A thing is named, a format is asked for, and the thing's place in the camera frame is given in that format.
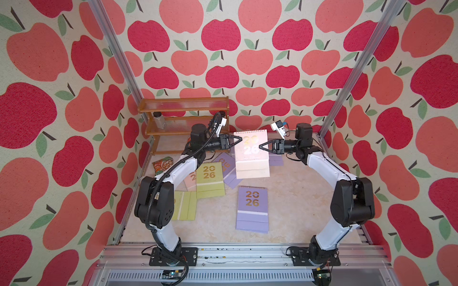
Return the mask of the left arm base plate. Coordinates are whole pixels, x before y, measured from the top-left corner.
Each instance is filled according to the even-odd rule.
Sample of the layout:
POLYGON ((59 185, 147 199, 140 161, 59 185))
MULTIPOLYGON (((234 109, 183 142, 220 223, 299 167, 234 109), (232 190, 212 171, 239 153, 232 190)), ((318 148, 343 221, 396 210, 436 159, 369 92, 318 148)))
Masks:
POLYGON ((150 266, 196 266, 198 248, 182 247, 179 252, 155 247, 151 253, 150 266))

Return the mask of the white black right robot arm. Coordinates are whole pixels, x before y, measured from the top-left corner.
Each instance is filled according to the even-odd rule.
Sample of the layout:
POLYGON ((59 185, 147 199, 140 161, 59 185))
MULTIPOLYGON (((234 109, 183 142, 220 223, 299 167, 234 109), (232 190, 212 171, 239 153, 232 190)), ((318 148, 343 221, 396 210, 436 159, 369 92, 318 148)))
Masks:
POLYGON ((314 145, 313 130, 309 123, 297 124, 294 140, 285 139, 286 131, 280 120, 271 127, 281 138, 262 143, 259 149, 273 154, 294 154, 297 161, 314 169, 334 188, 330 204, 332 218, 319 234, 312 237, 305 257, 312 265, 322 265, 331 258, 336 259, 341 240, 375 216, 372 182, 349 173, 322 148, 314 145))

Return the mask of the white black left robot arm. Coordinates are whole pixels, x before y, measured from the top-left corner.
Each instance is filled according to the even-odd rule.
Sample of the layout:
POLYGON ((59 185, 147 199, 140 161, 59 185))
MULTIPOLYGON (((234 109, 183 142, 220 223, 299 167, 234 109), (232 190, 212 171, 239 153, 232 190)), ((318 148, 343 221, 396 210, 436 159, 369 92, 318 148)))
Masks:
POLYGON ((181 239, 175 233, 171 220, 174 214, 174 188, 205 161, 206 152, 229 150, 242 142, 242 138, 220 134, 220 123, 209 127, 198 123, 192 126, 190 141, 180 159, 164 173, 140 180, 140 189, 134 207, 134 215, 151 231, 157 244, 156 250, 177 263, 181 258, 181 239))

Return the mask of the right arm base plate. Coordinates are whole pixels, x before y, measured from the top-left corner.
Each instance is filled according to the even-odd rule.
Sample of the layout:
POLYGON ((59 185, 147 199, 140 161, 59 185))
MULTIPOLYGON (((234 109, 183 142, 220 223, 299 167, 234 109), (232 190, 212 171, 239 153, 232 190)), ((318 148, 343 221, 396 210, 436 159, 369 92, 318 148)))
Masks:
POLYGON ((324 267, 341 266, 337 250, 322 250, 319 247, 290 246, 286 255, 292 259, 294 266, 324 267))

